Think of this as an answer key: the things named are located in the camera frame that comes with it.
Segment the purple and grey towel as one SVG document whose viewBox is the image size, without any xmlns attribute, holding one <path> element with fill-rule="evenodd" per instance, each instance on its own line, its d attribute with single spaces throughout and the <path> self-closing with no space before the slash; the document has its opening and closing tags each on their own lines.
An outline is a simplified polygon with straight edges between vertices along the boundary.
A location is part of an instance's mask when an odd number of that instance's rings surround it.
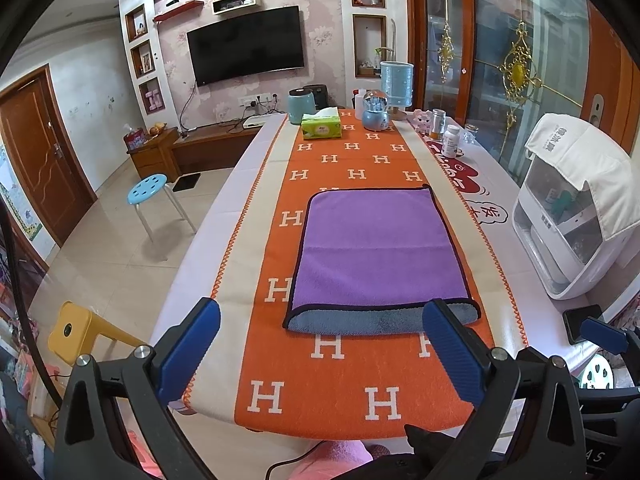
<svg viewBox="0 0 640 480">
<path fill-rule="evenodd" d="M 285 330 L 396 336 L 423 330 L 445 301 L 472 325 L 483 317 L 432 188 L 346 188 L 311 197 L 292 276 Z"/>
</svg>

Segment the black flat-screen television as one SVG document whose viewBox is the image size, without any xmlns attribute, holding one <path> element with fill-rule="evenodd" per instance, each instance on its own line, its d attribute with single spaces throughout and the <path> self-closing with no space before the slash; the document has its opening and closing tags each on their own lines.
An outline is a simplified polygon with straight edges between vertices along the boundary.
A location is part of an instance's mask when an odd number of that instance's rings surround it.
<svg viewBox="0 0 640 480">
<path fill-rule="evenodd" d="M 186 39 L 199 87 L 305 65 L 298 6 L 227 18 L 191 30 Z"/>
</svg>

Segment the brown wooden door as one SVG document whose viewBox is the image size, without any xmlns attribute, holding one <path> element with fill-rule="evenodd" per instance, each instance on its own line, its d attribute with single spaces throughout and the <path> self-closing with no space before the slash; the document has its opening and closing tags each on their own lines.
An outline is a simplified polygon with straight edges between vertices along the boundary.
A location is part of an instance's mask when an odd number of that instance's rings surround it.
<svg viewBox="0 0 640 480">
<path fill-rule="evenodd" d="M 47 65 L 1 91 L 1 135 L 29 203 L 63 246 L 96 193 L 70 142 Z"/>
</svg>

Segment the white countertop appliance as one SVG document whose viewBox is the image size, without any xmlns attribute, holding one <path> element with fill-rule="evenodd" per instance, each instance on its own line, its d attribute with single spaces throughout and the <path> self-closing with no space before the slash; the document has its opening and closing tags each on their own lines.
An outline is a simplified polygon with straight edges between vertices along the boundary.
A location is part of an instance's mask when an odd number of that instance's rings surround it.
<svg viewBox="0 0 640 480">
<path fill-rule="evenodd" d="M 535 158 L 518 192 L 512 226 L 550 298 L 567 300 L 596 286 L 629 236 L 606 240 L 589 190 L 574 188 Z"/>
</svg>

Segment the yellow plastic stool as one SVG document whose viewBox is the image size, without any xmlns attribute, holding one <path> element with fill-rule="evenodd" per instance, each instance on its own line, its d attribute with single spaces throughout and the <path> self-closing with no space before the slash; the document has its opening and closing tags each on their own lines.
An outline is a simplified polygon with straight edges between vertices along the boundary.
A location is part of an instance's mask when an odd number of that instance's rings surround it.
<svg viewBox="0 0 640 480">
<path fill-rule="evenodd" d="M 93 310 L 65 301 L 48 337 L 48 348 L 73 366 L 78 356 L 90 354 L 99 336 L 137 347 L 143 341 L 108 322 Z"/>
</svg>

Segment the white cloth appliance cover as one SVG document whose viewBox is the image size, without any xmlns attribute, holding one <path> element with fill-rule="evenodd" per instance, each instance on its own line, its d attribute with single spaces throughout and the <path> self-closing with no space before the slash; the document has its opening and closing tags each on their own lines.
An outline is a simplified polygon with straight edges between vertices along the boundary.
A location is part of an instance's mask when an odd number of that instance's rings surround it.
<svg viewBox="0 0 640 480">
<path fill-rule="evenodd" d="M 591 193 L 606 242 L 639 225 L 639 169 L 603 131 L 574 116 L 548 113 L 525 147 L 577 191 Z"/>
</svg>

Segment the white wall shelf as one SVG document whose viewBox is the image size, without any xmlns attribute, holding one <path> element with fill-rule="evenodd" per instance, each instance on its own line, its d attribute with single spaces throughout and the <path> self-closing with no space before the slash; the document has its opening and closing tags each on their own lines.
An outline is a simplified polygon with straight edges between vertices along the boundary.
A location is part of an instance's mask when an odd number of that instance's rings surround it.
<svg viewBox="0 0 640 480">
<path fill-rule="evenodd" d="M 213 14 L 227 14 L 239 10 L 258 8 L 262 5 L 262 0 L 214 0 Z"/>
</svg>

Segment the green tissue box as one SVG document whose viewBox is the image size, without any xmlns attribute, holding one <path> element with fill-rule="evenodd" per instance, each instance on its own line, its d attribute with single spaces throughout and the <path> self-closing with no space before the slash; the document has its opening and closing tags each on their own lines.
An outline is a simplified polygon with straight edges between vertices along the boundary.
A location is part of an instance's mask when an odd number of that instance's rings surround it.
<svg viewBox="0 0 640 480">
<path fill-rule="evenodd" d="M 338 108 L 326 107 L 316 114 L 303 114 L 300 128 L 305 140 L 340 138 L 342 123 Z"/>
</svg>

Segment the orange H-pattern table runner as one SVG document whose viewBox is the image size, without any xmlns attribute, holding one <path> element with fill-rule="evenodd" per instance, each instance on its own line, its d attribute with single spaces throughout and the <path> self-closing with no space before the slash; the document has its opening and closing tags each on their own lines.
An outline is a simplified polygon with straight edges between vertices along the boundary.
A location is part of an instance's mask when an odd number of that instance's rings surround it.
<svg viewBox="0 0 640 480">
<path fill-rule="evenodd" d="M 220 330 L 183 404 L 257 431 L 326 440 L 459 426 L 422 325 L 450 302 L 488 346 L 527 338 L 471 208 L 408 125 L 371 132 L 342 110 L 335 139 L 281 126 L 212 288 Z"/>
</svg>

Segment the light blue water jug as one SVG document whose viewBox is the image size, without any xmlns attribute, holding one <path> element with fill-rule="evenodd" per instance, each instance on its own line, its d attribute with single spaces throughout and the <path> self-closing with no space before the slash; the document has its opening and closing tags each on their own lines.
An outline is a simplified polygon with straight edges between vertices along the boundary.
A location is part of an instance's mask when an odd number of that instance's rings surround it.
<svg viewBox="0 0 640 480">
<path fill-rule="evenodd" d="M 381 90 L 386 94 L 390 107 L 407 108 L 412 104 L 413 73 L 411 63 L 383 61 L 381 67 Z"/>
</svg>

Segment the wooden TV cabinet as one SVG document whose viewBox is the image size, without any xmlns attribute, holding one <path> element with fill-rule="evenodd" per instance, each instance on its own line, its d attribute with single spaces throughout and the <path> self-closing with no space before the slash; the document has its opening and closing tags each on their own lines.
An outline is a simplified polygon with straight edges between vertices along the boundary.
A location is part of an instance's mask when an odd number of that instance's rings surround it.
<svg viewBox="0 0 640 480">
<path fill-rule="evenodd" d="M 258 131 L 259 127 L 233 127 L 232 122 L 196 128 L 186 136 L 180 136 L 177 128 L 166 128 L 128 155 L 140 178 L 164 174 L 175 182 L 184 174 L 232 168 Z"/>
</svg>

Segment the white pill bottle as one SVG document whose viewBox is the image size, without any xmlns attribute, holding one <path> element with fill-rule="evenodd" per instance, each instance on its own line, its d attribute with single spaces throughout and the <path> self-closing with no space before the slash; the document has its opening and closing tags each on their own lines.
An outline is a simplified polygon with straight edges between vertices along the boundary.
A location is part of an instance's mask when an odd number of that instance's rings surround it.
<svg viewBox="0 0 640 480">
<path fill-rule="evenodd" d="M 442 135 L 442 156 L 455 158 L 460 142 L 460 128 L 456 125 L 448 125 Z"/>
</svg>

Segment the glass jar with lid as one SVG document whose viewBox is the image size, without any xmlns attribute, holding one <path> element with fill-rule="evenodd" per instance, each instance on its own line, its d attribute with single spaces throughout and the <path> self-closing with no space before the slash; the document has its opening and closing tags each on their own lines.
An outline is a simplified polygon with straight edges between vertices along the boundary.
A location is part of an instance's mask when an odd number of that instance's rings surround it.
<svg viewBox="0 0 640 480">
<path fill-rule="evenodd" d="M 440 108 L 432 109 L 430 138 L 436 141 L 442 140 L 442 136 L 446 130 L 447 114 Z"/>
</svg>

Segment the teal electric kettle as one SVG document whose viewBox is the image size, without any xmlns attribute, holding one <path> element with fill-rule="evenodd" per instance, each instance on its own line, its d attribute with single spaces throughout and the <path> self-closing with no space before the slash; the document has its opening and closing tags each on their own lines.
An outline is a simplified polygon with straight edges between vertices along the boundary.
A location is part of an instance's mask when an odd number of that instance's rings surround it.
<svg viewBox="0 0 640 480">
<path fill-rule="evenodd" d="M 305 115 L 316 114 L 314 94 L 307 88 L 296 88 L 288 92 L 288 121 L 299 126 Z"/>
</svg>

